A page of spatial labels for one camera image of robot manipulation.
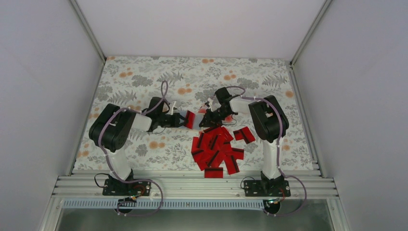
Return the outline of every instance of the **white wall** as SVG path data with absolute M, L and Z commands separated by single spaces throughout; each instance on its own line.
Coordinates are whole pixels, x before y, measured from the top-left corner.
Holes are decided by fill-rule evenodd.
M 105 55 L 291 60 L 324 0 L 77 0 Z
M 408 3 L 334 1 L 295 74 L 351 230 L 408 230 Z
M 102 62 L 67 0 L 0 7 L 0 230 L 37 230 Z

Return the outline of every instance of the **floral tablecloth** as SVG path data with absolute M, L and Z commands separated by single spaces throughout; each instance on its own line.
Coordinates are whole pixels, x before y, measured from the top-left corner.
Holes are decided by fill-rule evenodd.
M 167 99 L 177 101 L 180 110 L 198 112 L 214 91 L 230 85 L 246 88 L 245 96 L 274 95 L 289 120 L 282 142 L 281 165 L 285 170 L 312 169 L 311 156 L 298 113 L 284 60 L 188 57 L 108 57 L 89 115 L 88 124 L 76 157 L 74 169 L 103 169 L 108 166 L 102 151 L 88 137 L 88 131 L 108 103 L 141 110 L 153 96 L 161 96 L 160 85 L 167 80 Z M 231 93 L 240 90 L 229 89 Z M 261 140 L 256 136 L 250 115 L 236 115 L 231 131 L 250 125 L 256 141 L 233 141 L 245 150 L 240 170 L 260 170 L 263 164 Z M 196 170 L 191 156 L 191 141 L 196 131 L 165 129 L 148 134 L 132 129 L 124 146 L 128 161 L 136 170 Z

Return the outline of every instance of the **black mounting bracket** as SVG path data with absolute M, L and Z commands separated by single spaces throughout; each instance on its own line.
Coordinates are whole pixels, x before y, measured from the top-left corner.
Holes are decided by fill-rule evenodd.
M 289 182 L 284 180 L 281 185 L 270 188 L 265 191 L 261 180 L 244 180 L 245 196 L 247 197 L 285 197 L 291 196 Z
M 137 179 L 133 179 L 133 172 L 131 172 L 129 177 L 126 179 L 126 181 L 130 181 L 130 180 L 137 180 Z M 146 181 L 137 181 L 132 184 L 125 184 L 109 176 L 109 178 L 105 180 L 102 195 L 104 196 L 135 196 L 135 195 L 139 195 L 141 191 L 144 189 L 143 194 L 140 196 L 149 196 L 151 186 L 152 184 Z

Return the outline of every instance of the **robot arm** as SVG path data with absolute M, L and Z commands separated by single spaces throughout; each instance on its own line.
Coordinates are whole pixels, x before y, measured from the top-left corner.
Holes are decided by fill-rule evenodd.
M 217 90 L 216 96 L 221 106 L 215 111 L 207 109 L 200 125 L 203 125 L 203 127 L 204 125 L 219 126 L 219 124 L 222 124 L 221 121 L 229 115 L 250 113 L 256 134 L 262 139 L 264 163 L 261 172 L 261 185 L 263 191 L 266 195 L 271 195 L 276 192 L 276 189 L 281 189 L 288 184 L 278 169 L 276 140 L 280 133 L 278 116 L 283 126 L 282 137 L 286 135 L 289 121 L 276 98 L 269 95 L 264 99 L 277 109 L 277 115 L 266 102 L 249 101 L 238 97 L 238 95 L 231 96 L 226 88 Z
M 224 120 L 229 115 L 238 113 L 250 113 L 255 131 L 262 139 L 264 165 L 261 172 L 261 185 L 267 193 L 271 195 L 271 191 L 280 188 L 285 183 L 283 176 L 280 174 L 276 162 L 276 139 L 279 136 L 280 125 L 278 116 L 283 124 L 282 136 L 286 134 L 286 129 L 289 127 L 288 119 L 279 106 L 278 101 L 272 95 L 264 99 L 270 102 L 277 110 L 278 115 L 273 113 L 272 108 L 263 101 L 249 101 L 239 97 L 232 96 L 226 88 L 220 88 L 216 91 L 216 96 L 221 106 L 214 111 L 207 109 L 203 120 L 200 122 L 201 127 L 214 127 L 222 125 Z M 187 119 L 178 113 L 167 114 L 163 112 L 164 102 L 157 105 L 159 97 L 154 97 L 150 106 L 146 110 L 151 112 L 146 115 L 137 114 L 131 110 L 120 112 L 118 116 L 107 127 L 102 136 L 102 145 L 108 149 L 108 156 L 111 160 L 114 171 L 121 179 L 132 178 L 132 171 L 127 162 L 124 150 L 121 149 L 127 140 L 127 136 L 131 128 L 140 129 L 143 131 L 153 131 L 157 126 L 162 127 L 180 127 L 187 123 Z M 108 119 L 119 110 L 119 107 L 113 104 L 108 104 L 102 111 L 89 130 L 89 137 L 98 145 L 98 139 L 102 128 Z

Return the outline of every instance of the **metal extrusion bar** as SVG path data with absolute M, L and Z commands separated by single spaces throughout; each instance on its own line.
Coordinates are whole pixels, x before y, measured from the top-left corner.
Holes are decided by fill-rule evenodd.
M 84 30 L 88 35 L 88 38 L 90 39 L 93 47 L 95 48 L 95 51 L 98 53 L 100 59 L 105 64 L 106 57 L 103 54 L 103 51 L 102 51 L 102 49 L 101 49 L 95 35 L 93 34 L 92 29 L 90 28 L 84 14 L 82 13 L 81 8 L 79 7 L 77 1 L 76 0 L 69 0 L 69 2 L 71 3 L 72 8 L 74 9 L 78 19 L 80 20 L 82 26 L 84 27 Z
M 45 210 L 44 218 L 40 224 L 40 231 L 56 230 L 63 204 L 63 198 L 51 197 L 50 201 L 48 202 L 47 209 Z
M 95 185 L 96 172 L 86 173 L 74 171 L 70 177 L 59 177 L 52 197 L 59 198 L 106 198 Z M 306 186 L 307 197 L 310 199 L 335 199 L 338 193 L 333 179 L 323 179 L 315 175 L 316 171 L 297 171 L 295 174 Z M 152 179 L 162 188 L 166 199 L 271 199 L 271 197 L 245 197 L 241 189 L 241 181 L 246 176 L 259 178 L 258 171 L 243 171 L 222 179 L 204 179 L 202 172 L 191 171 L 135 171 L 138 179 Z M 106 177 L 97 176 L 99 184 L 103 184 Z M 303 199 L 304 191 L 300 183 L 288 179 L 292 196 L 287 199 Z M 149 199 L 159 199 L 160 192 L 152 186 Z
M 327 200 L 327 206 L 335 231 L 350 231 L 340 200 Z
M 318 166 L 319 166 L 318 169 L 321 172 L 321 176 L 325 177 L 327 174 L 325 172 L 324 166 L 322 166 L 322 162 L 319 161 L 319 154 L 317 153 L 317 150 L 316 150 L 315 141 L 313 139 L 313 135 L 312 135 L 311 128 L 310 128 L 310 125 L 309 125 L 309 121 L 307 119 L 305 106 L 304 106 L 304 103 L 302 101 L 302 96 L 300 94 L 300 90 L 299 90 L 299 86 L 297 84 L 296 76 L 295 76 L 294 71 L 293 71 L 292 67 L 290 66 L 289 62 L 286 62 L 286 68 L 288 70 L 289 78 L 291 79 L 292 89 L 293 89 L 293 91 L 295 93 L 296 103 L 297 103 L 297 106 L 299 107 L 299 114 L 300 114 L 302 125 L 303 125 L 304 131 L 305 131 L 305 135 L 306 135 L 306 139 L 307 139 L 307 145 L 309 146 L 310 153 L 312 154 L 312 158 L 314 160 L 314 162 L 312 162 L 312 164 L 318 164 Z
M 307 31 L 305 37 L 302 40 L 302 43 L 300 44 L 299 48 L 297 49 L 296 53 L 294 54 L 291 64 L 294 65 L 296 61 L 299 59 L 300 54 L 302 53 L 303 49 L 305 48 L 307 42 L 309 42 L 311 36 L 315 32 L 317 26 L 319 25 L 320 21 L 322 20 L 323 16 L 329 9 L 330 4 L 333 2 L 333 0 L 326 0 L 321 9 L 319 10 L 318 14 L 316 15 L 315 20 L 313 21 L 312 25 L 310 26 L 309 30 Z

